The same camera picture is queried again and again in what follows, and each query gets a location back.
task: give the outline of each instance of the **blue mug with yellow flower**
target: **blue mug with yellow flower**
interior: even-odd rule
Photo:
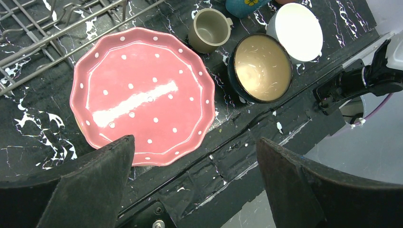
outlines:
[[[225,8],[237,18],[244,18],[271,0],[227,0]]]

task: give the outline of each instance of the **metal wire rack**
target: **metal wire rack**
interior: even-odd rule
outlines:
[[[31,5],[35,4],[38,0],[30,0],[26,3],[19,3],[18,0],[11,0],[15,7],[10,8],[3,0],[0,0],[0,6],[5,9],[5,11],[0,11],[0,22],[3,20],[12,17],[16,24],[18,24],[19,28],[10,28],[4,30],[0,36],[0,42],[3,42],[6,35],[9,33],[21,33],[24,32],[31,40],[32,44],[28,47],[24,47],[18,52],[0,60],[0,73],[3,74],[6,83],[0,81],[0,95],[9,95],[12,93],[12,90],[22,85],[23,83],[39,76],[41,73],[49,70],[51,67],[56,66],[57,64],[66,61],[69,57],[73,56],[73,54],[79,52],[85,47],[95,43],[102,36],[111,33],[112,31],[118,29],[124,24],[132,21],[136,17],[144,14],[150,9],[156,7],[157,5],[165,2],[166,0],[158,0],[155,3],[149,5],[142,11],[134,14],[130,17],[126,18],[126,6],[129,0],[116,0],[113,2],[109,2],[108,0],[79,0],[79,4],[69,3],[62,7],[62,14],[57,20],[52,20],[52,14],[56,9],[56,4],[60,1],[50,0],[49,2],[49,15],[35,20],[28,12],[27,8]],[[96,5],[100,5],[101,8],[97,11],[91,11],[90,9]],[[122,7],[121,16],[118,15],[116,9],[118,7]],[[72,13],[75,10],[81,10],[83,12],[88,13],[87,17],[81,18],[80,20],[73,21]],[[16,15],[17,13],[22,13],[26,19],[28,19],[29,24],[24,24],[20,18]],[[118,21],[117,24],[112,26],[110,29],[105,31],[104,33],[94,37],[90,41],[76,47],[71,51],[64,51],[60,44],[56,41],[61,36],[67,34],[72,29],[84,24],[85,22],[101,16],[103,14],[109,14],[114,20]],[[50,32],[49,29],[53,26],[59,26],[62,29],[56,32]],[[10,67],[13,64],[16,64],[26,58],[29,58],[32,55],[35,55],[39,52],[42,52],[49,60],[49,63],[42,64],[36,68],[36,70],[29,74],[28,76],[22,77],[21,79],[13,79],[9,76],[9,74],[5,71],[7,67]]]

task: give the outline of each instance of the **mug handle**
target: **mug handle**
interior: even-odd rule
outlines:
[[[231,18],[227,18],[227,22],[228,22],[228,24],[229,24],[230,26],[234,24],[234,23],[232,22]]]

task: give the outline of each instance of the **yellow flower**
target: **yellow flower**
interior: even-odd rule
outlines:
[[[247,4],[247,5],[253,6],[253,5],[255,5],[256,3],[258,3],[259,0],[245,0],[244,2],[245,2],[245,4]]]

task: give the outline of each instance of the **pink plate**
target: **pink plate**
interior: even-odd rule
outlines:
[[[173,35],[132,28],[77,62],[70,106],[94,148],[133,134],[133,166],[164,166],[200,146],[215,117],[214,82]]]

